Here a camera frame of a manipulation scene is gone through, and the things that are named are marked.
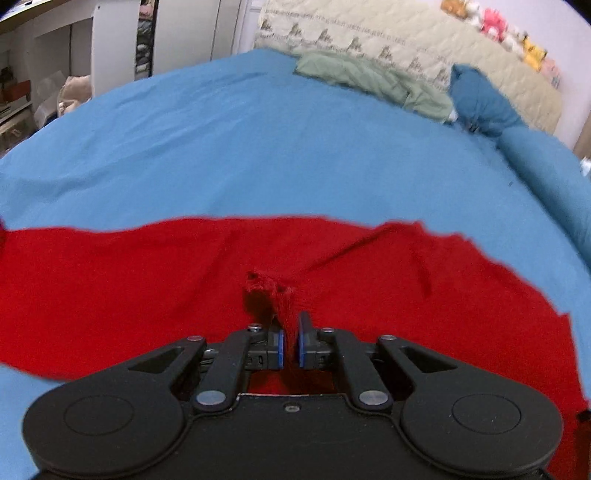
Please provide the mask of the white wardrobe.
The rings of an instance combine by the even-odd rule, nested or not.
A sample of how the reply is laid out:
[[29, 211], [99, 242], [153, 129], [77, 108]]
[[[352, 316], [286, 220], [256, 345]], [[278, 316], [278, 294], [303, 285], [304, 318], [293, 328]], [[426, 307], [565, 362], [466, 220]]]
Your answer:
[[[157, 1], [149, 75], [238, 52], [249, 1]], [[92, 18], [91, 82], [100, 96], [135, 80], [138, 1], [97, 1]]]

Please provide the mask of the dark blue pillow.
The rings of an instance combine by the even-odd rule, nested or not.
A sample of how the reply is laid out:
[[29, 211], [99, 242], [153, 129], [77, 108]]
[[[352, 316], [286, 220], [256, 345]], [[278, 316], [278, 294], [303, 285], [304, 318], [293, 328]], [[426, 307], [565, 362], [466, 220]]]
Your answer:
[[526, 127], [510, 101], [480, 70], [455, 64], [451, 71], [449, 95], [458, 120], [472, 133], [500, 137], [510, 127]]

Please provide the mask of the white desk shelf unit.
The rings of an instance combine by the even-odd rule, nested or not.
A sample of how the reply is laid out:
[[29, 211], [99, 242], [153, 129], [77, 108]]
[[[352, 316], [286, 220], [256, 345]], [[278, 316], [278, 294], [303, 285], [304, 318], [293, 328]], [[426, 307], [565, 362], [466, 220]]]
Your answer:
[[1, 153], [59, 118], [69, 76], [91, 76], [90, 18], [47, 29], [37, 19], [1, 36]]

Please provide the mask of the cream quilted headboard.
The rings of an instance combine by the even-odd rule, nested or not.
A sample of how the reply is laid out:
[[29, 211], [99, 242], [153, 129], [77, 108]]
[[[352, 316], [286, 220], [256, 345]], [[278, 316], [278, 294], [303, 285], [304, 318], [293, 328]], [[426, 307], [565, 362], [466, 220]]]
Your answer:
[[267, 1], [254, 45], [285, 54], [308, 50], [367, 57], [409, 72], [440, 90], [452, 67], [485, 74], [530, 126], [555, 132], [562, 114], [558, 90], [533, 67], [535, 46], [523, 50], [422, 1]]

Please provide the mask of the green pillow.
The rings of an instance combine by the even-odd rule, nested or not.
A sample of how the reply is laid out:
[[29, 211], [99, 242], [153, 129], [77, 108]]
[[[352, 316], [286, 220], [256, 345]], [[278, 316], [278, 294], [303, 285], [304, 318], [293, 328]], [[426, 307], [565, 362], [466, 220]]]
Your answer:
[[370, 59], [310, 51], [298, 57], [294, 73], [373, 95], [442, 124], [453, 123], [459, 117], [447, 93]]

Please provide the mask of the red knit sweater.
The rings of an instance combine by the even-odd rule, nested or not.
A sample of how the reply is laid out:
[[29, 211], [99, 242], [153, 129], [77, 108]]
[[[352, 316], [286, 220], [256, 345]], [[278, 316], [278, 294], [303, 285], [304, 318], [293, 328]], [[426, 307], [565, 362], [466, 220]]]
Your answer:
[[461, 235], [318, 218], [1, 234], [1, 360], [36, 376], [73, 380], [270, 319], [294, 345], [304, 311], [318, 327], [392, 334], [541, 391], [564, 420], [551, 473], [587, 477], [570, 319]]

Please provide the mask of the beige bag on floor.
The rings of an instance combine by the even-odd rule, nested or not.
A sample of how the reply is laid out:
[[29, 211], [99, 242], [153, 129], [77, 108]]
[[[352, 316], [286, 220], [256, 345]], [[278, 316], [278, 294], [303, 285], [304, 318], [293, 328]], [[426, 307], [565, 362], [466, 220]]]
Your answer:
[[69, 76], [57, 96], [59, 117], [70, 113], [93, 98], [91, 76]]

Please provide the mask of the blue rolled duvet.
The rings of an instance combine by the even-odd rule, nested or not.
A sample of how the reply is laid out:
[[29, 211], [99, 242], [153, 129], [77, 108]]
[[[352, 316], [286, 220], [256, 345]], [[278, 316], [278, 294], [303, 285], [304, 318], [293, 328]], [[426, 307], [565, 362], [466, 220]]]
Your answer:
[[555, 137], [523, 126], [506, 129], [498, 147], [589, 263], [590, 181], [579, 159]]

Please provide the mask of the blue bed sheet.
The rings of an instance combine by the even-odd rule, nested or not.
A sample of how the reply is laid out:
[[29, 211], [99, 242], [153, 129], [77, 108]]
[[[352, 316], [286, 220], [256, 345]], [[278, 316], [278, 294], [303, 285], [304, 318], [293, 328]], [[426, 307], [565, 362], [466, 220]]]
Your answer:
[[294, 74], [252, 52], [128, 84], [1, 161], [12, 229], [111, 231], [188, 216], [311, 215], [461, 233], [571, 316], [590, 379], [590, 262], [498, 138]]

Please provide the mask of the plush toys row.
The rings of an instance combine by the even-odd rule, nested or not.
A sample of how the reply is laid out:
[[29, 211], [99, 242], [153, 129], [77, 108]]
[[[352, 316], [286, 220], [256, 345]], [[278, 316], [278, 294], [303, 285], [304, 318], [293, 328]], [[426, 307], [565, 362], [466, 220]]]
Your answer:
[[440, 8], [515, 54], [523, 63], [541, 73], [553, 88], [559, 89], [561, 71], [548, 51], [532, 41], [529, 34], [510, 24], [499, 10], [483, 7], [478, 1], [443, 0]]

